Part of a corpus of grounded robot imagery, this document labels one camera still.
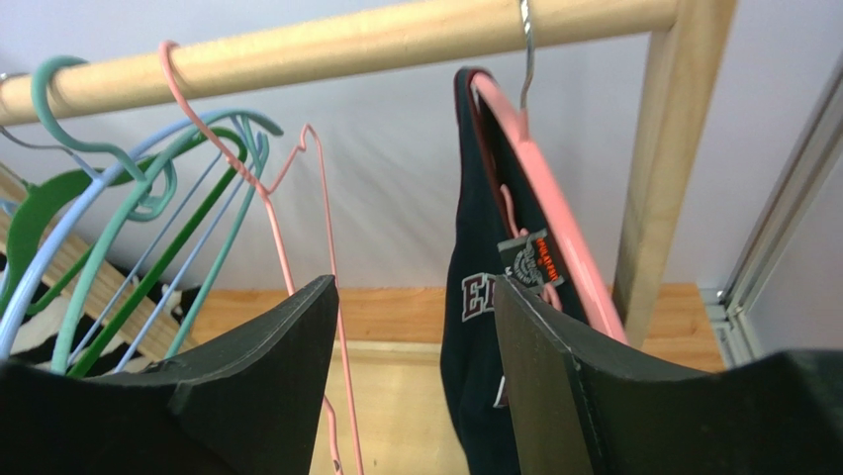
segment shirt tag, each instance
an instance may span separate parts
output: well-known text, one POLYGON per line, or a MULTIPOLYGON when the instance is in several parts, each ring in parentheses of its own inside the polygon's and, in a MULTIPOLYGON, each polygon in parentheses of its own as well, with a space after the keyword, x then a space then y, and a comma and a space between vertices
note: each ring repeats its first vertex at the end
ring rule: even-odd
POLYGON ((532 292, 539 293, 544 284, 558 286, 565 282, 560 270, 562 267, 553 261, 555 252, 553 239, 547 230, 498 243, 498 252, 504 272, 523 284, 532 292))

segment hanger hook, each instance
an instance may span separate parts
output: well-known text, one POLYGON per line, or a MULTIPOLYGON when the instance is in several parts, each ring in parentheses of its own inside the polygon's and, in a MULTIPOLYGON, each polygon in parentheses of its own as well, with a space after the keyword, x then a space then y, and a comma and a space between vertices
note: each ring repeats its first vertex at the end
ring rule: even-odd
MULTIPOLYGON (((3 87, 3 83, 6 82, 7 79, 11 79, 13 77, 26 76, 26 75, 27 75, 26 72, 12 72, 12 73, 2 72, 2 73, 0 73, 0 87, 3 87)), ((67 153, 70 156, 74 155, 73 151, 70 148, 67 148, 66 146, 62 146, 62 145, 36 145, 34 143, 24 142, 24 141, 18 139, 17 137, 13 136, 3 126, 0 126, 0 134, 2 134, 3 137, 5 137, 6 139, 9 139, 10 141, 12 141, 12 142, 14 142, 14 143, 16 143, 16 144, 18 144, 22 147, 29 148, 29 149, 32 149, 32 150, 59 150, 59 151, 63 151, 64 153, 67 153)))
POLYGON ((527 68, 524 84, 521 87, 521 109, 526 109, 526 95, 529 85, 532 82, 532 72, 535 64, 535 44, 532 39, 532 24, 529 16, 529 0, 519 0, 521 9, 521 21, 524 24, 524 36, 526 37, 527 68))

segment wooden rod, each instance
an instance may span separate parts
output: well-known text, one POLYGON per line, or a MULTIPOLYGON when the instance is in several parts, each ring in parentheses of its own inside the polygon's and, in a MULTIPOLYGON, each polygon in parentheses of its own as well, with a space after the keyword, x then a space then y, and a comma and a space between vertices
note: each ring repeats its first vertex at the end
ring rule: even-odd
MULTIPOLYGON (((530 0, 536 46, 668 30, 677 2, 530 0)), ((185 46, 172 60, 185 96, 201 98, 523 48, 517 0, 431 0, 185 46)), ((0 88, 0 126, 38 120, 30 84, 22 76, 0 88)), ((49 100, 65 118, 163 104, 172 96, 150 53, 60 71, 49 100)))
POLYGON ((650 39, 612 299, 629 343, 647 336, 735 0, 681 0, 650 39))

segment white wall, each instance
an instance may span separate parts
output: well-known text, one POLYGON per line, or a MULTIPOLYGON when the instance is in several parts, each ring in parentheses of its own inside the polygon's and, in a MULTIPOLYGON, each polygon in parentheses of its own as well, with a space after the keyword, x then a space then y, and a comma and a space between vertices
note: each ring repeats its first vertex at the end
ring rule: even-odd
MULTIPOLYGON (((0 69, 31 71, 56 54, 96 61, 150 52, 165 39, 208 41, 397 1, 6 0, 0 69)), ((530 91, 534 135, 606 281, 616 259, 646 46, 646 37, 637 36, 544 49, 530 91)), ((666 280, 704 287, 725 283, 841 47, 843 2, 739 2, 666 280)), ((452 78, 462 64, 490 68, 516 98, 522 53, 194 105, 199 110, 249 107, 275 118, 287 135, 273 143, 277 151, 269 175, 280 167, 301 126, 315 125, 326 147, 343 285, 440 286, 453 244, 459 170, 452 78)), ((129 147, 181 117, 168 105, 64 123, 79 137, 129 147)), ((49 142, 38 125, 13 132, 49 142)), ((206 148, 180 158, 181 182, 198 176, 211 154, 206 148)), ((0 157, 35 181, 69 167, 63 156, 29 152, 8 141, 0 141, 0 157)), ((328 271, 317 170, 312 156, 296 164, 275 198, 299 285, 328 271)), ((122 194, 110 192, 81 231, 96 236, 122 194)), ((149 227, 127 226, 115 255, 131 259, 153 234, 149 227)), ((212 245, 222 241, 217 236, 212 245)), ((273 252, 264 212, 255 203, 219 285, 281 287, 273 252)), ((191 278, 201 278, 213 259, 206 253, 191 278)))
POLYGON ((843 159, 788 241, 747 322, 765 354, 843 349, 843 159))

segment pink hanger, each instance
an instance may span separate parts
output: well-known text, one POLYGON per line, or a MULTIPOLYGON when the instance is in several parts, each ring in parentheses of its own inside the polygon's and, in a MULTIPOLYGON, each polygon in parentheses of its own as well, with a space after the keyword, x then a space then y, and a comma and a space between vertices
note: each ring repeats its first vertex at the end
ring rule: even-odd
MULTIPOLYGON (((527 38, 527 77, 521 89, 520 111, 513 107, 506 94, 489 74, 484 72, 474 74, 471 85, 498 120, 501 130, 504 131, 504 135, 507 137, 507 141, 510 143, 518 163, 520 163, 521 169, 535 193, 538 204, 547 219, 549 231, 554 236, 562 257, 565 259, 571 274, 571 280, 583 303, 589 325, 603 334, 627 343, 620 317, 609 298, 609 291, 592 259, 586 241, 579 226, 577 226, 577 221, 571 213, 568 201, 553 178, 553 172, 547 165, 541 149, 529 134, 526 92, 532 80, 533 41, 529 9, 526 4, 527 2, 524 0, 520 2, 521 18, 524 22, 524 32, 527 38)), ((509 190, 502 190, 502 193, 506 201, 509 190)), ((511 202, 512 197, 509 198, 508 207, 511 202)), ((512 216, 511 211, 508 211, 508 214, 510 217, 512 216)))
MULTIPOLYGON (((278 185, 281 183, 281 180, 284 179, 284 176, 287 174, 287 170, 290 168, 290 165, 293 162, 293 159, 296 157, 299 151, 306 151, 307 141, 306 136, 307 133, 310 133, 311 136, 314 138, 314 143, 317 147, 317 155, 319 156, 319 167, 320 172, 322 175, 322 194, 323 199, 325 200, 325 218, 326 218, 326 225, 328 227, 328 254, 330 257, 330 271, 333 274, 334 278, 336 278, 336 254, 334 252, 333 246, 333 227, 330 223, 330 207, 328 205, 328 183, 326 181, 325 176, 325 160, 323 158, 322 152, 322 143, 319 140, 319 136, 317 136, 316 131, 310 124, 305 124, 302 128, 302 133, 299 137, 299 143, 293 148, 290 152, 290 155, 287 157, 287 162, 284 164, 284 167, 278 173, 278 176, 275 178, 275 181, 272 183, 272 186, 266 188, 263 184, 258 181, 258 179, 251 174, 250 171, 243 165, 239 160, 237 160, 236 155, 229 150, 226 145, 214 134, 211 129, 202 122, 199 116, 193 111, 190 105, 187 103, 187 100, 184 98, 184 95, 181 93, 178 87, 178 83, 175 80, 175 75, 173 74, 172 69, 172 62, 170 61, 170 51, 177 47, 178 44, 175 42, 162 42, 158 48, 158 57, 161 61, 161 67, 164 70, 164 76, 167 79, 167 84, 169 85, 170 92, 172 92, 173 97, 175 98, 178 105, 181 107, 184 114, 190 118, 190 120, 196 125, 196 127, 202 132, 202 134, 208 138, 208 140, 217 146, 223 155, 226 157, 226 161, 229 165, 234 168, 243 178, 252 185, 257 194, 260 196, 260 199, 263 201, 264 206, 266 207, 266 214, 269 217, 269 222, 272 225, 272 234, 275 238, 275 247, 278 251, 278 259, 281 262, 281 269, 284 274, 284 282, 287 286, 287 290, 292 295, 296 292, 296 287, 293 284, 293 276, 290 273, 290 264, 287 261, 287 253, 284 249, 284 241, 281 238, 281 230, 278 226, 278 220, 275 215, 275 208, 272 206, 272 202, 269 200, 269 195, 271 195, 278 185)), ((339 287, 339 282, 336 280, 336 286, 339 287)), ((348 362, 348 348, 346 345, 345 340, 345 325, 342 321, 342 304, 340 300, 339 304, 339 311, 337 312, 336 317, 336 327, 339 333, 339 345, 340 345, 340 352, 342 355, 342 372, 345 376, 345 394, 346 399, 348 402, 348 414, 349 418, 351 419, 351 435, 352 435, 352 443, 354 445, 354 455, 357 464, 357 474, 363 475, 363 457, 360 450, 360 435, 357 430, 357 414, 354 408, 354 392, 351 388, 351 367, 348 362)), ((339 460, 339 448, 336 441, 336 414, 333 411, 333 407, 330 404, 327 396, 323 397, 323 408, 326 410, 328 414, 328 435, 330 437, 330 455, 333 458, 333 466, 334 466, 334 474, 342 475, 342 464, 339 460)))

